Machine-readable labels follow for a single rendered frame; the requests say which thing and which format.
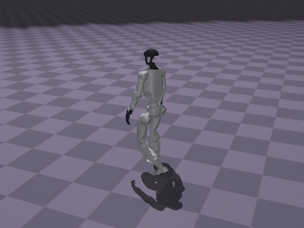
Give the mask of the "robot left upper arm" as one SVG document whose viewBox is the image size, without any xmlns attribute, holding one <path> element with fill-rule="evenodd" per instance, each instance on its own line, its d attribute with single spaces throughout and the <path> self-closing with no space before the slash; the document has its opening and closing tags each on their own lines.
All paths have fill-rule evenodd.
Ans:
<svg viewBox="0 0 304 228">
<path fill-rule="evenodd" d="M 142 90 L 143 90 L 144 82 L 148 78 L 148 73 L 149 73 L 148 71 L 141 71 L 138 73 L 136 98 L 141 98 L 143 95 Z"/>
</svg>

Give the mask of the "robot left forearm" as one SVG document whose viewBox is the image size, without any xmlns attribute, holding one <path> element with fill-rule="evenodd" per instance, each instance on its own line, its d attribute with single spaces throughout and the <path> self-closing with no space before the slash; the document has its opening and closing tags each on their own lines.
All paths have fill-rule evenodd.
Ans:
<svg viewBox="0 0 304 228">
<path fill-rule="evenodd" d="M 135 91 L 134 94 L 133 94 L 132 100 L 131 100 L 131 102 L 129 104 L 129 107 L 127 108 L 128 112 L 129 112 L 129 110 L 134 111 L 134 108 L 136 107 L 136 104 L 139 101 L 139 99 L 136 98 L 136 95 L 137 95 L 137 92 Z"/>
</svg>

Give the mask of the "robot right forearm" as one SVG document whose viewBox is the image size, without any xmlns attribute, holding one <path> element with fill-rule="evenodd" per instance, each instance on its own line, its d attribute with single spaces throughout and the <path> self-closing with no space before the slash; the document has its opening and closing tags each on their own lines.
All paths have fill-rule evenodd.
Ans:
<svg viewBox="0 0 304 228">
<path fill-rule="evenodd" d="M 164 97 L 164 95 L 165 95 L 165 91 L 166 91 L 166 90 L 164 90 L 164 91 L 161 93 L 161 97 L 160 97 L 160 98 L 157 98 L 157 99 L 158 99 L 157 101 L 158 101 L 159 104 L 161 104 L 161 101 L 163 100 L 163 97 Z"/>
</svg>

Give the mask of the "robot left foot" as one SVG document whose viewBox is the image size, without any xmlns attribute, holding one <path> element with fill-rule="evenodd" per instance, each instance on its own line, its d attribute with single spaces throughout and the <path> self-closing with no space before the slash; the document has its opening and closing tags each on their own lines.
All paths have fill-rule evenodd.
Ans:
<svg viewBox="0 0 304 228">
<path fill-rule="evenodd" d="M 157 169 L 157 171 L 154 173 L 154 175 L 160 174 L 160 173 L 165 173 L 168 171 L 168 168 L 166 166 L 162 166 L 161 169 Z"/>
</svg>

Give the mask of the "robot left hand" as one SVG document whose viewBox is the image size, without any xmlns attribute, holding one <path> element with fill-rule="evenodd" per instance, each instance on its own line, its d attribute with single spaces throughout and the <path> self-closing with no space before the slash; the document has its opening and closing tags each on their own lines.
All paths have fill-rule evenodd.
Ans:
<svg viewBox="0 0 304 228">
<path fill-rule="evenodd" d="M 130 118 L 130 115 L 132 114 L 132 110 L 129 110 L 129 112 L 128 112 L 128 110 L 126 111 L 127 113 L 126 113 L 126 122 L 127 122 L 127 124 L 130 124 L 129 123 L 129 118 Z"/>
</svg>

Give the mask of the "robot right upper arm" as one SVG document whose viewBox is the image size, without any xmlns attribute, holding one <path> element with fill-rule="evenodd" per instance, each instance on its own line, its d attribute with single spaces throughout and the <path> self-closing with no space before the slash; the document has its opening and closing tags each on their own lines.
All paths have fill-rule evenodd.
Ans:
<svg viewBox="0 0 304 228">
<path fill-rule="evenodd" d="M 166 89 L 165 70 L 162 70 L 162 92 Z"/>
</svg>

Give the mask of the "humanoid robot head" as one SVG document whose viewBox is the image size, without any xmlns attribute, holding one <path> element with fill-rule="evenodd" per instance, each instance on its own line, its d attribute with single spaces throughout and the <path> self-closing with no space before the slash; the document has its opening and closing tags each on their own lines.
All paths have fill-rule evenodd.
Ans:
<svg viewBox="0 0 304 228">
<path fill-rule="evenodd" d="M 153 69 L 153 70 L 158 69 L 156 67 L 155 63 L 152 62 L 152 59 L 154 58 L 154 56 L 158 56 L 159 53 L 155 49 L 148 49 L 143 54 L 145 56 L 145 62 L 146 62 L 146 64 L 150 66 L 149 69 Z M 147 62 L 147 57 L 151 58 L 149 63 Z"/>
</svg>

